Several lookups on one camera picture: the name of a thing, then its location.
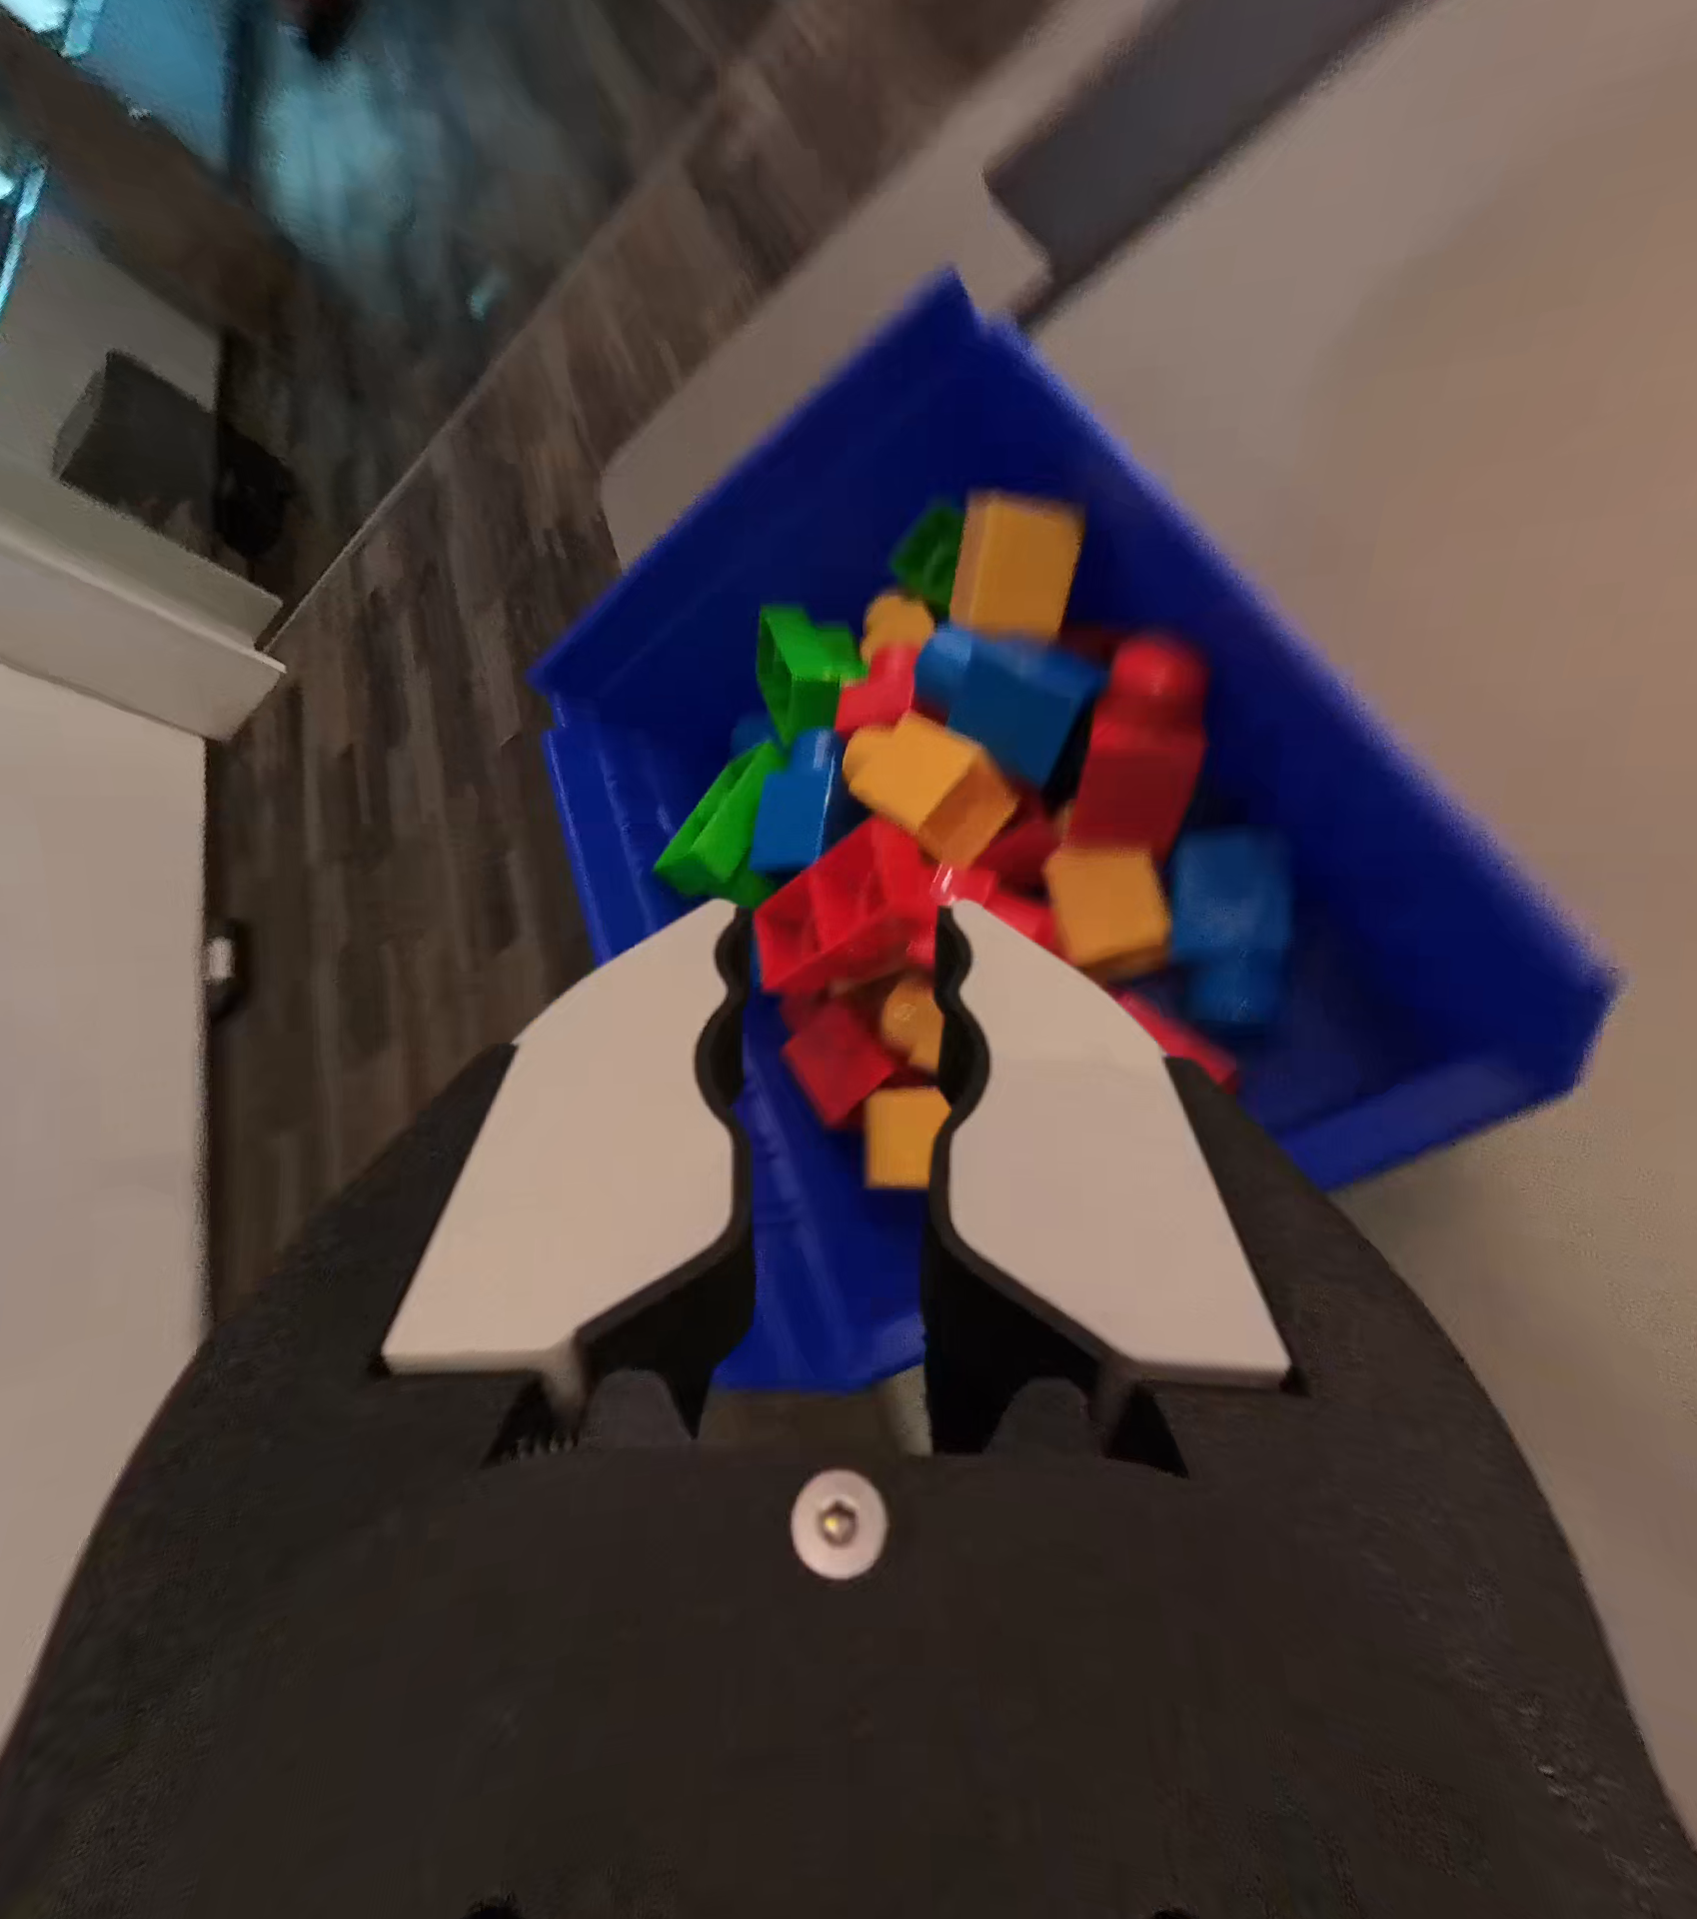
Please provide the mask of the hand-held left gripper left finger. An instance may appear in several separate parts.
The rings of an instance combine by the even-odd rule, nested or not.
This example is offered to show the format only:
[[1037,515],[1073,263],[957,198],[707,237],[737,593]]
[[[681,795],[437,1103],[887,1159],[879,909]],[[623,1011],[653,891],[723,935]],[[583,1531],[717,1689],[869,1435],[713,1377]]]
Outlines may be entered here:
[[577,1425],[615,1373],[697,1431],[757,1309],[737,1103],[751,925],[707,901],[589,971],[509,1045],[379,1359],[521,1375]]

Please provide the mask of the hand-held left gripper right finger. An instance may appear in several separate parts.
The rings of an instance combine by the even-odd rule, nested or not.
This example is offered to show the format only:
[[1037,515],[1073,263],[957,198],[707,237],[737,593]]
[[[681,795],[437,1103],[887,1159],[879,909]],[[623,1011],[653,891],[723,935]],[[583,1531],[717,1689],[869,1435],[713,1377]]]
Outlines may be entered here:
[[1157,1387],[1276,1391],[1292,1353],[1169,1055],[1099,983],[959,901],[935,915],[937,1085],[919,1257],[931,1447],[979,1453],[1059,1379],[1105,1451]]

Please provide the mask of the red two-stud toy brick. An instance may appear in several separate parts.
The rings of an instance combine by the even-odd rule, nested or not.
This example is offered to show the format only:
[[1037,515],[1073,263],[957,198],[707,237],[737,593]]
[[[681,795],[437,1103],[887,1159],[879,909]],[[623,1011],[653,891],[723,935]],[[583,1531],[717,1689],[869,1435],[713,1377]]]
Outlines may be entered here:
[[869,817],[749,915],[767,995],[815,995],[899,969],[929,927],[939,871],[901,827]]

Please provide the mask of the blue plastic bin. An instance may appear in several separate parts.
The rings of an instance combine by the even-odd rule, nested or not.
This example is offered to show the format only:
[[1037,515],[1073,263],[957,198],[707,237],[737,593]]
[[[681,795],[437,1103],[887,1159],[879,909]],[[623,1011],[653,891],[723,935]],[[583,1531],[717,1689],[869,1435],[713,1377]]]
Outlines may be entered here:
[[861,611],[917,515],[983,487],[1083,507],[1071,611],[1165,627],[1214,671],[1197,819],[1278,833],[1294,881],[1288,983],[1238,1101],[1298,1171],[1342,1187],[1570,1091],[1612,969],[951,273],[527,671],[595,959],[693,907],[653,867],[763,707],[761,607]]

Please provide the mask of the pile of colourful toy blocks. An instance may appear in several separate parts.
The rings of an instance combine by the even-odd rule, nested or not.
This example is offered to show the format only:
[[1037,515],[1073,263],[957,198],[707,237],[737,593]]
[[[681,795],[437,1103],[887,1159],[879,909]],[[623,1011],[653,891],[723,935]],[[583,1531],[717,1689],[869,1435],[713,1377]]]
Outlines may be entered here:
[[1069,633],[1085,513],[971,491],[935,499],[857,633],[797,603],[755,621],[757,703],[657,851],[681,899],[749,913],[869,817],[937,871],[905,961],[771,995],[781,1065],[815,1121],[861,1137],[873,1191],[927,1187],[949,1111],[937,915],[973,901],[1109,991],[1220,1087],[1220,1037],[1282,1009],[1292,873],[1262,827],[1197,827],[1210,673],[1159,633]]

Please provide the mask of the grey desk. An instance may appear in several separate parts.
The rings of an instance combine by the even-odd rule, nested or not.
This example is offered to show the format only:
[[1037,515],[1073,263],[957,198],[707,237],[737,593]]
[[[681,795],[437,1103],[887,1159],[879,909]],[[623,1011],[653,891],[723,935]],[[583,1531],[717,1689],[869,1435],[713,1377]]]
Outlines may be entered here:
[[1697,1841],[1697,4],[1430,4],[1027,327],[1622,973],[1580,1091],[1342,1209]]

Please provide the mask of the white cabinet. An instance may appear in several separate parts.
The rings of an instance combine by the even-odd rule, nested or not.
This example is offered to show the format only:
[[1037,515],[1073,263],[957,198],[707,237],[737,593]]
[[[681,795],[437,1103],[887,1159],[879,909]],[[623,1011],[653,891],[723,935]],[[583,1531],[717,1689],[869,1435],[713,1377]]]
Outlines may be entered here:
[[0,445],[0,1751],[205,1329],[207,747],[277,609]]

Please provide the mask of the dark box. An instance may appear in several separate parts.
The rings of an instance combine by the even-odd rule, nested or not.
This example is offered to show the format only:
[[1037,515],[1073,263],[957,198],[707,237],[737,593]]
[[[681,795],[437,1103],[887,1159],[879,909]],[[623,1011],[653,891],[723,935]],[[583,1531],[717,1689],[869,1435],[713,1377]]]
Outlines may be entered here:
[[69,407],[51,471],[189,553],[239,563],[277,545],[293,499],[269,449],[117,347]]

